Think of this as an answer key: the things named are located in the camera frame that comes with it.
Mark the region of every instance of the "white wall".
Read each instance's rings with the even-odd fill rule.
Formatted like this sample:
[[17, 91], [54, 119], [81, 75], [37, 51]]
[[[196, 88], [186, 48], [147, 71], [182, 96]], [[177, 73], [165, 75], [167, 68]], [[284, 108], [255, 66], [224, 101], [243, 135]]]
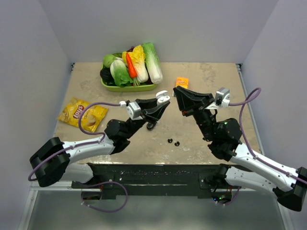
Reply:
[[18, 228], [30, 156], [52, 135], [69, 62], [37, 0], [0, 7], [0, 229]]
[[39, 0], [65, 53], [101, 61], [152, 41], [162, 61], [242, 63], [277, 0]]
[[[252, 107], [266, 155], [295, 168], [307, 167], [306, 12], [305, 0], [279, 0], [242, 67], [248, 91], [263, 90]], [[305, 230], [307, 200], [291, 214]]]

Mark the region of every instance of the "vegetable basket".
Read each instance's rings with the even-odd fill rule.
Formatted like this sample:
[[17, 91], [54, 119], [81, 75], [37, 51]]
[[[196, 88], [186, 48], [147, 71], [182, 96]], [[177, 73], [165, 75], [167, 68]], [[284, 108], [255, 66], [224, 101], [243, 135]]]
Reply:
[[[116, 57], [121, 57], [121, 53], [114, 53]], [[157, 87], [156, 84], [147, 84], [147, 85], [139, 85], [139, 86], [109, 86], [107, 85], [103, 79], [101, 79], [101, 84], [106, 87], [107, 90], [112, 92], [142, 92], [142, 91], [150, 91]]]

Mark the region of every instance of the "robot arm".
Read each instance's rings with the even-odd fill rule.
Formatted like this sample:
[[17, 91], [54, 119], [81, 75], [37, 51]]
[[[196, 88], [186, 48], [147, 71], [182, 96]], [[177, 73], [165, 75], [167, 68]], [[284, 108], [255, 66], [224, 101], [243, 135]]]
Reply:
[[228, 89], [221, 88], [214, 98], [211, 93], [203, 94], [174, 88], [179, 110], [183, 116], [193, 116], [199, 126], [203, 139], [211, 141], [208, 145], [212, 154], [236, 165], [221, 164], [218, 172], [206, 178], [210, 184], [237, 185], [268, 192], [277, 197], [277, 201], [295, 211], [300, 211], [304, 202], [307, 185], [307, 170], [294, 169], [281, 165], [255, 151], [250, 153], [246, 144], [240, 141], [242, 131], [234, 118], [217, 122], [217, 109], [227, 107], [230, 102]]
[[110, 155], [123, 151], [130, 139], [146, 122], [155, 124], [170, 104], [167, 91], [157, 93], [156, 98], [134, 102], [120, 102], [126, 108], [127, 121], [110, 120], [102, 136], [82, 141], [62, 142], [58, 137], [48, 140], [31, 158], [34, 169], [29, 180], [38, 180], [41, 187], [59, 180], [88, 182], [93, 171], [87, 164], [75, 162], [98, 155]]

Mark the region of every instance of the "green tray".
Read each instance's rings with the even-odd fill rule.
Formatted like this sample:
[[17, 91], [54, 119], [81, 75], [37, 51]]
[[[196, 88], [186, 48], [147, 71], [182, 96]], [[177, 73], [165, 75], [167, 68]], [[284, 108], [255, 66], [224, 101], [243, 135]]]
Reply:
[[[121, 53], [114, 53], [113, 54], [116, 57], [121, 57]], [[157, 85], [151, 84], [151, 85], [139, 85], [139, 86], [125, 86], [125, 87], [119, 87], [119, 86], [108, 86], [106, 85], [103, 80], [101, 79], [101, 84], [106, 87], [107, 90], [112, 92], [142, 92], [142, 91], [150, 91], [153, 90]]]

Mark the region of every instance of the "table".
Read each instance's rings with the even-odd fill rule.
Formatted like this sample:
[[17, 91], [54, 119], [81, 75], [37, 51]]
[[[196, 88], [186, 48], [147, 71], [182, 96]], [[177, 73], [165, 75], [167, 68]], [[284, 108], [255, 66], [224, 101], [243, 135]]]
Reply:
[[[118, 103], [123, 100], [133, 101], [154, 98], [161, 90], [167, 90], [171, 96], [177, 77], [189, 78], [189, 89], [212, 93], [221, 87], [229, 88], [231, 102], [245, 99], [241, 80], [235, 63], [161, 63], [164, 80], [153, 91], [148, 92], [110, 92], [102, 84], [99, 76], [101, 63], [75, 63], [70, 83], [63, 102], [63, 107], [72, 97], [89, 102]], [[239, 119], [240, 106], [223, 108], [218, 111], [217, 120], [230, 117]], [[111, 119], [127, 120], [125, 109], [110, 107], [97, 131], [103, 131]], [[254, 126], [248, 108], [243, 112], [243, 127], [252, 148], [259, 150]], [[55, 136], [62, 141], [78, 141], [93, 136], [82, 133], [78, 128], [58, 122]], [[183, 117], [178, 109], [177, 101], [171, 96], [171, 104], [167, 107], [157, 126], [148, 131], [144, 126], [131, 139], [130, 145], [121, 153], [108, 156], [97, 156], [78, 163], [114, 163], [114, 164], [219, 164], [225, 163], [216, 159], [202, 140], [202, 134], [193, 117]], [[168, 143], [172, 138], [179, 141], [176, 147]]]

